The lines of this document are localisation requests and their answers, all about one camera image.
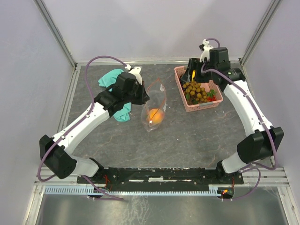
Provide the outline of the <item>yellow lemon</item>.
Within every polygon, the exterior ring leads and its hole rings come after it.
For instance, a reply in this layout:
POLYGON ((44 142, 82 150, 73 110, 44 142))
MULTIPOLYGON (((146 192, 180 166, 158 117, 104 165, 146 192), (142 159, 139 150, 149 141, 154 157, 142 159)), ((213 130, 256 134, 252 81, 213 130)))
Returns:
POLYGON ((192 72, 192 82, 194 82, 194 81, 195 81, 195 75, 196 75, 196 71, 195 71, 195 70, 193 70, 193 72, 192 72))

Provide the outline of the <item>clear zip top bag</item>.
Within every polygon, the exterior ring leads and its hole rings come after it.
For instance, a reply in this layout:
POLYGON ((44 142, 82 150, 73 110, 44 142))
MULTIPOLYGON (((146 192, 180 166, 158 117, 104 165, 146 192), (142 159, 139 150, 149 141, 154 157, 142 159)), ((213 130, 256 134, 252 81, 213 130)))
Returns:
POLYGON ((146 90, 146 93, 150 97, 149 101, 147 101, 142 108, 141 114, 141 122, 146 129, 147 132, 153 131, 157 129, 160 124, 150 125, 147 121, 147 117, 150 109, 159 108, 166 112, 166 89, 162 83, 160 78, 157 78, 146 90))

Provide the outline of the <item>yellow orange peach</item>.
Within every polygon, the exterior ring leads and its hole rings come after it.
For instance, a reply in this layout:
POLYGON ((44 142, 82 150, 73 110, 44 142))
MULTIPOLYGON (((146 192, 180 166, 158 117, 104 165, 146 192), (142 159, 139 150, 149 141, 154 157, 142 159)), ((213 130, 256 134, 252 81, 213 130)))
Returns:
POLYGON ((156 125, 159 124, 163 121, 165 116, 165 113, 163 110, 159 108, 152 108, 149 111, 147 121, 149 122, 150 125, 156 125))

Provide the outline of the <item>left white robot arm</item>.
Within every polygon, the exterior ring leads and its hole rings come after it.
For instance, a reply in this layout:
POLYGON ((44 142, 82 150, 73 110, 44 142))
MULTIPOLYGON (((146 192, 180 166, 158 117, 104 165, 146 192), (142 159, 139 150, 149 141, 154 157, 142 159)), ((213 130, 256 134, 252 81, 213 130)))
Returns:
POLYGON ((111 118, 127 103, 143 105, 149 100, 139 67, 122 72, 116 82, 98 93, 90 106, 62 131, 39 140, 41 163, 55 176, 64 179, 71 174, 85 175, 98 183, 104 177, 101 165, 94 159, 73 156, 78 144, 97 126, 111 118))

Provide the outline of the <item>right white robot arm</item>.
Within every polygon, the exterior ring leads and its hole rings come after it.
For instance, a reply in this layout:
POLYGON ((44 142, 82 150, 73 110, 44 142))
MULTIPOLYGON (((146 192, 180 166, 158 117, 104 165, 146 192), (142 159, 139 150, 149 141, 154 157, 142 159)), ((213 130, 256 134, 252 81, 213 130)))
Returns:
POLYGON ((237 145, 236 152, 221 162, 215 171, 215 178, 226 183, 232 173, 248 169, 252 165, 267 166, 259 161, 274 158, 277 168, 277 150, 284 137, 281 127, 274 127, 264 116, 248 88, 246 78, 240 68, 232 68, 226 47, 214 48, 208 43, 199 46, 200 58, 190 58, 185 73, 180 77, 182 84, 213 82, 234 106, 245 130, 246 138, 237 145))

